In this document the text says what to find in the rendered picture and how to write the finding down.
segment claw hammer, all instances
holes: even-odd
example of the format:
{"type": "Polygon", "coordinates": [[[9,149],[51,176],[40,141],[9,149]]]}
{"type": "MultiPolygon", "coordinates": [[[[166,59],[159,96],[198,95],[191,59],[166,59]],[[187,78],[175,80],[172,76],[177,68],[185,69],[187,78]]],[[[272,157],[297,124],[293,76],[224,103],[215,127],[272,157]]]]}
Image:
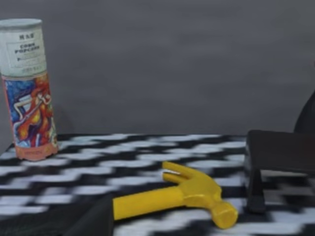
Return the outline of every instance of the claw hammer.
{"type": "Polygon", "coordinates": [[[163,179],[178,185],[114,198],[115,220],[187,206],[207,209],[221,229],[230,228],[236,223],[236,208],[222,200],[222,190],[211,177],[172,162],[163,162],[162,167],[177,173],[164,172],[163,179]]]}

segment white label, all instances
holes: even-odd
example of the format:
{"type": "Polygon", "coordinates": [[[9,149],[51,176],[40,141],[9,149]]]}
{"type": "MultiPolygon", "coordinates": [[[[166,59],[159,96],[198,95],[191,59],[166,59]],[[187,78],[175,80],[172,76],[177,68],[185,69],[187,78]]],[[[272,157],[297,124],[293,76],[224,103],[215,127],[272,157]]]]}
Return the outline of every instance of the white label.
{"type": "Polygon", "coordinates": [[[25,77],[45,71],[41,29],[0,33],[0,67],[4,76],[25,77]]]}

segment colorful artwork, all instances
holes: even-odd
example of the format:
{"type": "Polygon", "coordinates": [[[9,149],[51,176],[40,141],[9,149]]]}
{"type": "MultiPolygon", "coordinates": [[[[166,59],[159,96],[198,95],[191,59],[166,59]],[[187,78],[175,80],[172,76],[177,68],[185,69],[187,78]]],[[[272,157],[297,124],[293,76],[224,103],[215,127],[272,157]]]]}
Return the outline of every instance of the colorful artwork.
{"type": "Polygon", "coordinates": [[[57,145],[47,74],[30,80],[4,80],[15,145],[57,145]]]}

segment tablecloth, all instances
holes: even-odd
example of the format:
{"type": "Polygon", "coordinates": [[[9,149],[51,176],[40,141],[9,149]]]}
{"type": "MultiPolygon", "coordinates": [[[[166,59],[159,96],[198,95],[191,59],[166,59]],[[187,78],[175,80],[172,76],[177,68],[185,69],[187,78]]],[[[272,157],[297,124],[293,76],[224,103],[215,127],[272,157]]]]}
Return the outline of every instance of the tablecloth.
{"type": "Polygon", "coordinates": [[[246,212],[245,137],[228,135],[59,135],[60,152],[44,161],[0,156],[0,220],[80,201],[171,186],[162,161],[209,174],[222,197],[239,211],[238,223],[220,230],[203,209],[177,208],[115,222],[114,236],[315,235],[315,183],[300,174],[264,172],[268,211],[246,212]]]}

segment hammer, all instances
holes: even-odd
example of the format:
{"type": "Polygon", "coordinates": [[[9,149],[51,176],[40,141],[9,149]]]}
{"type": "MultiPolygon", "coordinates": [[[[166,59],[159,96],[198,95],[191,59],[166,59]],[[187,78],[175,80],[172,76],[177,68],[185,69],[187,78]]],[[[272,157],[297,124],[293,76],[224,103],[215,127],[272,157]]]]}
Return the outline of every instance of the hammer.
{"type": "Polygon", "coordinates": [[[163,162],[163,179],[177,186],[98,202],[61,206],[47,212],[0,221],[1,236],[112,236],[114,220],[169,209],[201,207],[221,229],[232,227],[237,210],[221,199],[221,188],[208,175],[171,162],[163,162]]]}

